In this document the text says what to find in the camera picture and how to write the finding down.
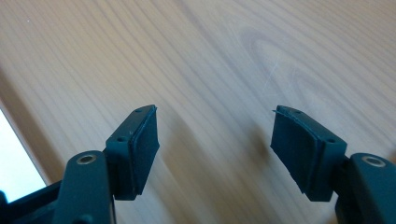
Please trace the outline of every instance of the wood grain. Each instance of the wood grain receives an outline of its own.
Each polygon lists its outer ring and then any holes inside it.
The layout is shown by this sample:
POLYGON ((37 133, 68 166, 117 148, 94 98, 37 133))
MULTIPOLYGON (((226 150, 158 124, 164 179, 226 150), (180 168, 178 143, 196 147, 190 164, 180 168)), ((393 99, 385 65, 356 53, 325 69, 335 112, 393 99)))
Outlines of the wood grain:
POLYGON ((158 110, 161 149, 119 223, 329 223, 269 148, 273 109, 396 148, 396 2, 2 1, 0 98, 47 183, 158 110))

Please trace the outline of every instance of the light wood plank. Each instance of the light wood plank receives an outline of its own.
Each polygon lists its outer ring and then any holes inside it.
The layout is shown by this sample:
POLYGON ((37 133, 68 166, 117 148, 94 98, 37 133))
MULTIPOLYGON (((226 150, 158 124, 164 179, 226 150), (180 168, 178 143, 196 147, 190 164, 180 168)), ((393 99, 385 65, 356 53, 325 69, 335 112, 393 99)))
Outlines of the light wood plank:
POLYGON ((328 223, 269 148, 277 105, 362 151, 396 143, 394 1, 3 1, 0 98, 47 183, 158 110, 161 148, 119 223, 328 223))

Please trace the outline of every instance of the white surface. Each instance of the white surface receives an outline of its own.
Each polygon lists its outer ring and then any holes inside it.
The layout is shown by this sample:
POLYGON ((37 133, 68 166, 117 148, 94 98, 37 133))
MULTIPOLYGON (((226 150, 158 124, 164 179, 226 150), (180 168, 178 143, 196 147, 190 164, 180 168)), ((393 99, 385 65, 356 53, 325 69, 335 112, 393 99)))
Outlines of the white surface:
POLYGON ((44 187, 43 179, 0 110, 0 190, 13 202, 44 187))

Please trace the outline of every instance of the black plastic part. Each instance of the black plastic part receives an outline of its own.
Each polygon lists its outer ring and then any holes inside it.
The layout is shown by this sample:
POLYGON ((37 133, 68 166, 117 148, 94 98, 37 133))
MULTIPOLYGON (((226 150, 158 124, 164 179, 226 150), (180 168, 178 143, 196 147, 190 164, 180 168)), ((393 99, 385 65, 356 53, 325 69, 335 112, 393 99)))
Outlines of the black plastic part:
POLYGON ((52 223, 116 223, 103 152, 86 151, 69 160, 52 223))
POLYGON ((279 105, 271 148, 312 202, 332 197, 332 170, 343 161, 347 143, 304 112, 279 105))
POLYGON ((51 223, 61 182, 0 205, 0 223, 51 223))
POLYGON ((0 190, 0 207, 7 205, 7 197, 6 194, 0 190))
POLYGON ((354 154, 348 178, 364 223, 396 223, 396 166, 392 162, 354 154))
POLYGON ((332 188, 338 194, 335 214, 339 224, 363 223, 363 215, 349 179, 350 167, 350 159, 345 157, 343 163, 332 171, 332 188))
POLYGON ((136 109, 107 139, 105 153, 116 200, 142 194, 159 148, 155 105, 136 109))

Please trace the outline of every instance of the metal rivet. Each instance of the metal rivet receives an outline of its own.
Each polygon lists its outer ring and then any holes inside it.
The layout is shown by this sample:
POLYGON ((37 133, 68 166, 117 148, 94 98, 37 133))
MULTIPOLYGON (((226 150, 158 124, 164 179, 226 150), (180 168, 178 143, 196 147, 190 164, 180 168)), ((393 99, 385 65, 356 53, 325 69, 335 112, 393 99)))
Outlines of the metal rivet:
POLYGON ((77 164, 79 165, 86 165, 90 164, 92 162, 96 161, 96 156, 95 155, 84 155, 77 160, 77 164))
POLYGON ((380 159, 376 158, 376 157, 372 157, 372 156, 364 156, 361 158, 363 161, 365 161, 366 163, 375 166, 375 167, 385 167, 386 164, 381 161, 380 159))

